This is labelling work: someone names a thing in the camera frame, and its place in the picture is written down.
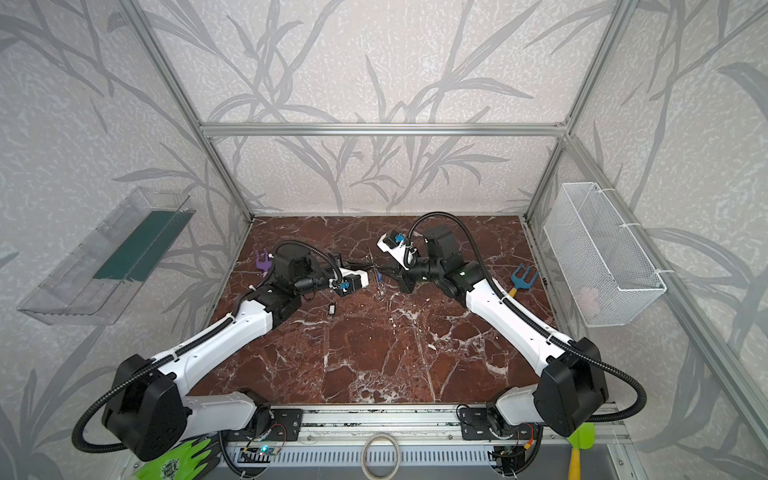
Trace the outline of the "silver key blue tag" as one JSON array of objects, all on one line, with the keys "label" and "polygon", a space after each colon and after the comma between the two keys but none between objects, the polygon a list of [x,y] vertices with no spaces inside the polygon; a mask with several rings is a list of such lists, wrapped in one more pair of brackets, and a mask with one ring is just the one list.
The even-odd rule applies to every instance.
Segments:
[{"label": "silver key blue tag", "polygon": [[386,291],[382,280],[382,274],[378,269],[374,270],[374,274],[376,279],[376,296],[379,299],[383,299]]}]

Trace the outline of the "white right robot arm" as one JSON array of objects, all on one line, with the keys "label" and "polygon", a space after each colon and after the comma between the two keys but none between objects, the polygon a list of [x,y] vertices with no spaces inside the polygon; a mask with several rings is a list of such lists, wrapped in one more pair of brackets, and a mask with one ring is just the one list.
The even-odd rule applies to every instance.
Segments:
[{"label": "white right robot arm", "polygon": [[435,284],[447,297],[479,316],[512,344],[538,375],[536,385],[514,387],[487,404],[488,428],[504,438],[522,424],[543,424],[568,437],[606,402],[604,372],[590,362],[557,346],[582,347],[592,357],[597,347],[572,339],[547,325],[487,278],[476,261],[463,258],[453,232],[442,226],[427,232],[427,254],[405,235],[391,231],[378,241],[381,251],[399,264],[396,278],[403,292],[418,282]]}]

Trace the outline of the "steel perforated key holder plate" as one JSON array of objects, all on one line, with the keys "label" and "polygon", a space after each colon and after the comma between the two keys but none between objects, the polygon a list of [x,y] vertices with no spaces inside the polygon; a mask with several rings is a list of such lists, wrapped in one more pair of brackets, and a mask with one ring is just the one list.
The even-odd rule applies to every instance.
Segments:
[{"label": "steel perforated key holder plate", "polygon": [[384,266],[376,264],[373,260],[344,260],[342,262],[343,267],[349,270],[362,270],[366,272],[373,272],[375,276],[384,276],[392,272],[390,266]]}]

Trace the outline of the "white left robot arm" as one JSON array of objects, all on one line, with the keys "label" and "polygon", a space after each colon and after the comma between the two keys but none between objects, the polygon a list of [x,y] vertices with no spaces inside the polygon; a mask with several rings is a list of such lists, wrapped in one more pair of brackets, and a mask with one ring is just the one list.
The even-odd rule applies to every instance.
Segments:
[{"label": "white left robot arm", "polygon": [[198,397],[190,392],[242,347],[287,321],[304,296],[330,290],[344,297],[368,284],[365,269],[344,268],[303,242],[280,243],[265,278],[241,294],[221,320],[152,358],[135,355],[119,366],[103,426],[119,448],[142,461],[159,458],[181,440],[264,427],[269,408],[253,392]]}]

